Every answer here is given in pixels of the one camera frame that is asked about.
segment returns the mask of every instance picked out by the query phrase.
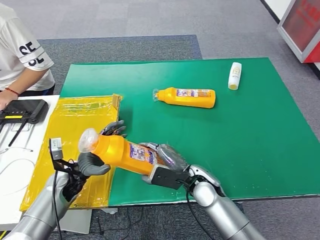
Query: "person's hand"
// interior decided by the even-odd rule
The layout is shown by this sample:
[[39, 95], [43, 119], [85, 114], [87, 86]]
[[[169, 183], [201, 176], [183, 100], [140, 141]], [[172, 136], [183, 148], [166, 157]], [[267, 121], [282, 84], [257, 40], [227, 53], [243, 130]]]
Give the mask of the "person's hand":
[[18, 99], [17, 94], [8, 90], [3, 90], [0, 92], [0, 110], [4, 110], [11, 101], [17, 99]]
[[100, 157], [91, 152], [80, 153], [78, 165], [78, 170], [87, 177], [104, 175], [111, 169], [110, 165], [105, 164]]

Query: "yellow folder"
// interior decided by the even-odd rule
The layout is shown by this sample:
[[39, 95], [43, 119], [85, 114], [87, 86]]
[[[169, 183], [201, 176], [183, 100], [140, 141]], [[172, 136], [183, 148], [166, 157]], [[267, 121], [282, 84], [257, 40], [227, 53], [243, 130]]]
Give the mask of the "yellow folder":
[[[61, 138], [63, 159], [76, 161], [79, 155], [78, 142], [80, 136], [88, 128], [100, 132], [111, 122], [117, 121], [119, 102], [118, 95], [60, 98], [49, 119], [38, 161], [20, 210], [26, 211], [54, 173], [48, 149], [50, 138]], [[90, 177], [71, 207], [107, 207], [114, 173], [115, 169], [112, 168], [103, 176]]]

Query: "yellow bottle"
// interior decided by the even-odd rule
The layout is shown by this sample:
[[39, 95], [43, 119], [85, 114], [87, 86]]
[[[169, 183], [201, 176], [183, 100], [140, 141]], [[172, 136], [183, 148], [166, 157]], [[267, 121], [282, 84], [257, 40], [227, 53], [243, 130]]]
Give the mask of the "yellow bottle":
[[167, 104], [211, 109], [216, 101], [216, 92], [211, 89], [168, 87], [165, 90], [153, 90], [153, 100], [164, 101]]
[[106, 164], [143, 175], [151, 173], [155, 164], [164, 164], [152, 149], [132, 143], [119, 135], [98, 135], [94, 128], [82, 133], [78, 141], [78, 150], [97, 155]]

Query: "white plastic bottle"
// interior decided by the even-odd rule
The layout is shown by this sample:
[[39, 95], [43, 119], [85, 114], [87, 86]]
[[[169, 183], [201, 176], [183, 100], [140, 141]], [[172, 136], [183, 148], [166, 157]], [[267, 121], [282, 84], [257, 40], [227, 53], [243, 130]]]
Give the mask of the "white plastic bottle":
[[228, 88], [231, 90], [238, 90], [239, 87], [240, 76], [242, 75], [242, 64], [234, 62], [232, 64], [229, 75]]

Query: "green table surface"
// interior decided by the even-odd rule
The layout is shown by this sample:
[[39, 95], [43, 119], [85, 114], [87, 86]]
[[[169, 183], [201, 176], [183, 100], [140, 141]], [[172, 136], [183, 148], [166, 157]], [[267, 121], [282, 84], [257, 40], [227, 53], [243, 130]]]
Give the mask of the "green table surface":
[[[232, 62], [238, 90], [228, 89]], [[213, 89], [214, 108], [153, 102], [153, 89]], [[72, 64], [61, 97], [123, 96], [134, 143], [170, 144], [217, 176], [232, 199], [320, 194], [320, 144], [269, 58]], [[178, 202], [183, 188], [147, 185], [117, 168], [109, 206]]]

